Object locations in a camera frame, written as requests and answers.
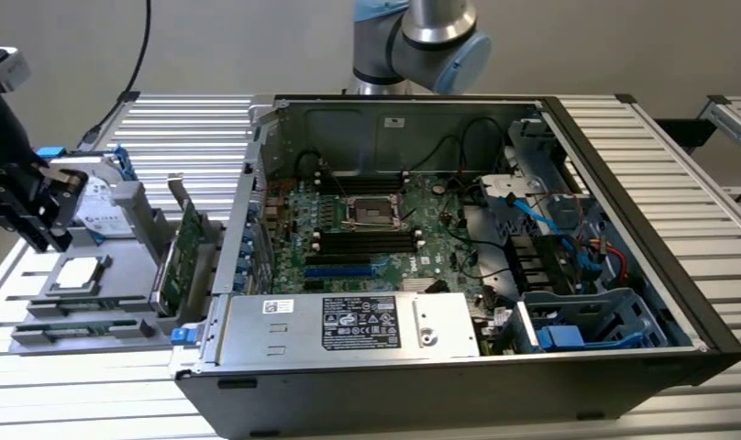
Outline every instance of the red cable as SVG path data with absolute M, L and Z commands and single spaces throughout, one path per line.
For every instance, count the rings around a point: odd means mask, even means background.
M 590 243 L 590 246 L 594 249 L 600 248 L 600 244 L 598 243 Z M 626 256 L 624 255 L 624 253 L 617 250 L 614 247 L 612 246 L 606 246 L 606 251 L 613 254 L 617 259 L 620 260 L 620 270 L 617 271 L 617 280 L 622 281 L 624 279 L 626 279 Z

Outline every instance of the white wall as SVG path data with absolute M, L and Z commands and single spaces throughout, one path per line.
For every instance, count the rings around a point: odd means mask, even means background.
M 741 94 L 741 0 L 474 2 L 494 52 L 472 92 L 630 93 L 654 116 L 693 116 L 706 94 Z M 137 88 L 334 92 L 350 9 L 350 0 L 154 0 Z M 109 108 L 142 20 L 141 0 L 0 0 L 0 45 L 22 49 L 34 73 L 7 99 L 37 145 L 76 143 Z M 701 162 L 738 183 L 741 153 L 726 149 Z

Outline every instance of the warning label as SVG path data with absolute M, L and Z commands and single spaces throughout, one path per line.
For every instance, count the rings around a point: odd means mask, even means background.
M 393 296 L 324 298 L 321 346 L 334 350 L 400 348 Z

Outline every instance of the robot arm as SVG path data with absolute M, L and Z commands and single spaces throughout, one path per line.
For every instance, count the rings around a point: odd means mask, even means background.
M 0 48 L 0 226 L 18 232 L 37 251 L 48 246 L 64 251 L 72 239 L 66 225 L 88 176 L 50 168 L 30 149 L 25 130 L 1 96 L 28 76 L 21 53 Z
M 408 81 L 461 94 L 478 78 L 490 39 L 469 0 L 357 0 L 350 94 L 406 94 Z

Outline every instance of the green circuit board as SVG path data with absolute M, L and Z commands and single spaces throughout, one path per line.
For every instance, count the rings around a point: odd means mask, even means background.
M 201 217 L 193 203 L 188 201 L 164 269 L 158 272 L 154 283 L 169 316 L 177 314 L 181 303 L 190 292 L 200 256 L 200 241 Z
M 422 231 L 424 246 L 417 253 L 374 254 L 372 255 L 373 276 L 357 278 L 320 278 L 324 288 L 305 291 L 305 258 L 317 255 L 310 248 L 310 238 L 316 228 L 321 232 L 348 232 L 346 197 L 338 195 L 320 195 L 314 188 L 301 184 L 290 191 L 278 194 L 286 198 L 280 220 L 274 222 L 272 231 L 274 248 L 274 290 L 281 293 L 300 292 L 393 292 L 421 291 L 436 280 L 445 280 L 452 292 L 464 292 L 469 303 L 481 293 L 481 281 L 465 277 L 453 266 L 450 259 L 458 261 L 472 250 L 470 245 L 454 239 L 444 230 L 438 222 L 441 212 L 457 218 L 457 203 L 450 200 L 446 209 L 448 195 L 434 195 L 432 188 L 444 181 L 436 176 L 416 176 L 405 185 L 404 193 L 398 197 L 398 218 L 404 217 L 414 208 L 413 214 L 402 220 L 400 228 L 409 230 L 417 227 Z M 333 209 L 333 215 L 325 219 L 324 205 Z M 282 225 L 297 223 L 297 232 L 284 238 Z M 357 228 L 365 230 L 390 230 L 389 227 Z M 468 273 L 477 273 L 466 268 Z

